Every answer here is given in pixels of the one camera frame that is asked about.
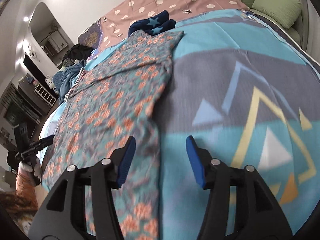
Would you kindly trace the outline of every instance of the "bed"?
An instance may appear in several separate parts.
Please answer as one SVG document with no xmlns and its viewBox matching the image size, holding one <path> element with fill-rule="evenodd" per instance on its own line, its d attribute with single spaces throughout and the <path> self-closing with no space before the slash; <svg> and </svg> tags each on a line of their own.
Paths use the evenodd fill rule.
<svg viewBox="0 0 320 240">
<path fill-rule="evenodd" d="M 128 179 L 113 192 L 125 239 L 196 239 L 209 193 L 187 158 L 192 135 L 229 166 L 255 166 L 298 232 L 320 196 L 319 64 L 240 0 L 173 4 L 126 0 L 93 25 L 96 51 L 40 135 L 55 133 L 38 154 L 42 185 L 50 190 L 68 165 L 91 166 L 134 135 Z M 177 20 L 174 29 L 125 38 L 132 21 L 163 9 Z M 93 32 L 82 40 L 86 33 Z M 86 200 L 94 234 L 90 189 Z"/>
</svg>

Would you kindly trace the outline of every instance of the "blue gripper pad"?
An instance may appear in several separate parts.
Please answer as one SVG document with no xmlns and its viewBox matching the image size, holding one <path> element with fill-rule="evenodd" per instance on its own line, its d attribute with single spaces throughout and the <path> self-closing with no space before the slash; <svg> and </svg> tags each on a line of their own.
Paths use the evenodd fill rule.
<svg viewBox="0 0 320 240">
<path fill-rule="evenodd" d="M 188 136 L 186 140 L 187 154 L 190 160 L 193 174 L 196 178 L 196 182 L 200 185 L 201 188 L 203 188 L 205 185 L 204 167 L 197 154 L 197 148 L 198 146 L 193 137 L 191 135 Z"/>
<path fill-rule="evenodd" d="M 116 181 L 119 188 L 122 186 L 122 184 L 125 183 L 125 180 L 127 179 L 131 162 L 136 151 L 136 139 L 133 136 L 130 136 L 127 140 L 124 146 L 124 150 L 125 153 L 118 167 L 118 178 Z"/>
</svg>

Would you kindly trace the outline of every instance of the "person's arm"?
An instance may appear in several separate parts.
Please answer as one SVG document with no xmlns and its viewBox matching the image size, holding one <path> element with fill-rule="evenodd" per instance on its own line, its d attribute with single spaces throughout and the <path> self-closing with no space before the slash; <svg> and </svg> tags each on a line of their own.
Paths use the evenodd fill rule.
<svg viewBox="0 0 320 240">
<path fill-rule="evenodd" d="M 19 163 L 17 182 L 16 182 L 16 195 L 30 201 L 30 208 L 38 209 L 38 202 L 36 199 L 36 192 L 31 178 L 32 167 Z"/>
</svg>

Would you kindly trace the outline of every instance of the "person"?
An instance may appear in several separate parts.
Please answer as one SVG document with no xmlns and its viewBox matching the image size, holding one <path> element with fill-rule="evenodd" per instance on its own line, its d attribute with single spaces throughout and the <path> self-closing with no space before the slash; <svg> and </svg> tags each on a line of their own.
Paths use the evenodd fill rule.
<svg viewBox="0 0 320 240">
<path fill-rule="evenodd" d="M 38 211 L 35 184 L 31 178 L 32 172 L 40 179 L 41 166 L 38 158 L 34 169 L 26 163 L 19 163 L 16 192 L 0 192 L 0 203 L 26 235 Z"/>
</svg>

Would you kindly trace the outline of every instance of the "silver bolt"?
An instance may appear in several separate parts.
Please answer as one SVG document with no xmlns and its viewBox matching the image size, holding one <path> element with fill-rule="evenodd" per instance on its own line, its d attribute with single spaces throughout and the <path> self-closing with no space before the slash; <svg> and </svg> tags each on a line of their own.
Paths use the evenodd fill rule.
<svg viewBox="0 0 320 240">
<path fill-rule="evenodd" d="M 105 158 L 101 161 L 102 165 L 108 165 L 111 163 L 111 160 L 109 158 Z"/>
<path fill-rule="evenodd" d="M 249 171 L 249 172 L 253 172 L 253 171 L 255 170 L 255 168 L 254 168 L 252 165 L 246 166 L 245 169 L 246 169 L 247 171 Z"/>
<path fill-rule="evenodd" d="M 74 165 L 69 165 L 67 167 L 67 171 L 74 171 L 75 169 L 76 169 L 76 166 L 74 166 Z"/>
<path fill-rule="evenodd" d="M 220 162 L 220 160 L 218 160 L 218 159 L 212 159 L 211 160 L 211 164 L 212 165 L 219 165 L 221 162 Z"/>
</svg>

